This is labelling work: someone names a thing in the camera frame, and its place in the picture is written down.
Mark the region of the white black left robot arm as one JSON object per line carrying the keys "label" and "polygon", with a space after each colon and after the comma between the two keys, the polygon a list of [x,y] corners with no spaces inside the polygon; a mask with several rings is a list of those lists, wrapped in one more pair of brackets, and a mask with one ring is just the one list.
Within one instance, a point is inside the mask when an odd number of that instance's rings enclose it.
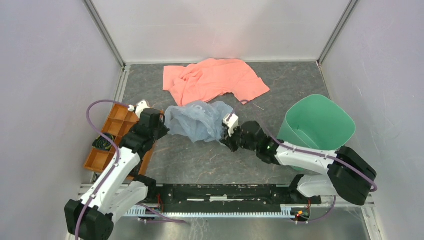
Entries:
{"label": "white black left robot arm", "polygon": [[76,240],[107,240],[115,223],[136,203],[151,204],[156,200],[156,180],[142,174],[135,176],[120,194],[117,191],[156,141],[169,132],[164,117],[160,110],[143,109],[95,184],[79,200],[67,202],[67,230]]}

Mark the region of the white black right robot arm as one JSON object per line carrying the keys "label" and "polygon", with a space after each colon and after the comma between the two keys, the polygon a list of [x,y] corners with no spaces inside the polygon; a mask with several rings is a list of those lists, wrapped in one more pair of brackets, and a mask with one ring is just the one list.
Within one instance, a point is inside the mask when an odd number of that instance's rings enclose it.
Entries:
{"label": "white black right robot arm", "polygon": [[223,120],[220,142],[232,152],[253,151],[266,164],[290,166],[312,171],[299,175],[291,183],[289,199],[302,204],[308,198],[322,195],[339,196],[350,204],[363,206],[370,193],[378,188],[377,172],[352,148],[316,150],[279,141],[267,135],[258,122]]}

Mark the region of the translucent blue trash bag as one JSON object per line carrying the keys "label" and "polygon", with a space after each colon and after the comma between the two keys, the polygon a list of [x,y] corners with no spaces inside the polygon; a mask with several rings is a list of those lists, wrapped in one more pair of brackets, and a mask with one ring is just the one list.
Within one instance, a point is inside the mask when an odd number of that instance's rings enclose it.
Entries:
{"label": "translucent blue trash bag", "polygon": [[194,101],[184,106],[169,106],[165,125],[170,135],[188,137],[193,143],[219,141],[223,134],[223,119],[234,109],[223,101]]}

